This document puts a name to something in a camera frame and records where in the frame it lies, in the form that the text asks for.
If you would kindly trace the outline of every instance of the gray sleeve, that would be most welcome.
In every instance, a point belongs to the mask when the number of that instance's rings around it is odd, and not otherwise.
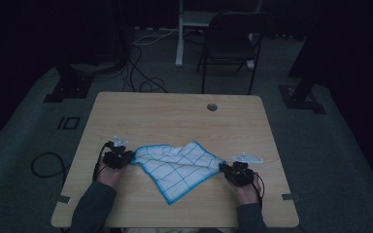
[[[103,183],[92,183],[72,216],[70,233],[95,233],[105,224],[117,192]]]
[[[248,204],[237,207],[237,215],[239,233],[268,232],[258,204]]]

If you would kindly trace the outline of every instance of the chair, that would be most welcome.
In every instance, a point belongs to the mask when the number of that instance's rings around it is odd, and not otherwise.
[[[226,12],[215,15],[205,34],[204,48],[196,72],[204,66],[201,93],[205,90],[207,65],[240,64],[238,71],[247,60],[254,61],[248,94],[251,94],[256,66],[261,51],[261,41],[272,27],[274,17],[267,13]]]

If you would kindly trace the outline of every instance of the table leg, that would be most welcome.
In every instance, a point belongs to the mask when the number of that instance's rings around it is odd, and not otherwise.
[[[184,1],[180,0],[180,14],[179,14],[179,32],[178,32],[178,47],[177,47],[177,57],[175,59],[175,66],[183,66],[184,57]]]

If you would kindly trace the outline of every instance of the white cloth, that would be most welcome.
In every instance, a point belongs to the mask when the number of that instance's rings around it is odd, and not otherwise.
[[[135,151],[132,164],[140,164],[170,205],[220,172],[225,161],[207,152],[197,142],[183,148],[145,146]]]

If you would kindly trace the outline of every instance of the table top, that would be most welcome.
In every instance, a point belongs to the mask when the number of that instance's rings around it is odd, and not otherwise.
[[[209,111],[207,105],[218,106]],[[147,145],[183,147],[191,141],[232,164],[243,151],[263,158],[250,164],[265,182],[263,216],[267,226],[294,227],[298,215],[262,101],[247,95],[160,93],[98,94],[78,146],[52,225],[68,227],[80,198],[91,184],[102,146],[117,135],[128,150]],[[213,176],[172,205],[139,165],[129,165],[109,215],[108,227],[233,227],[237,226],[236,197],[223,174]]]

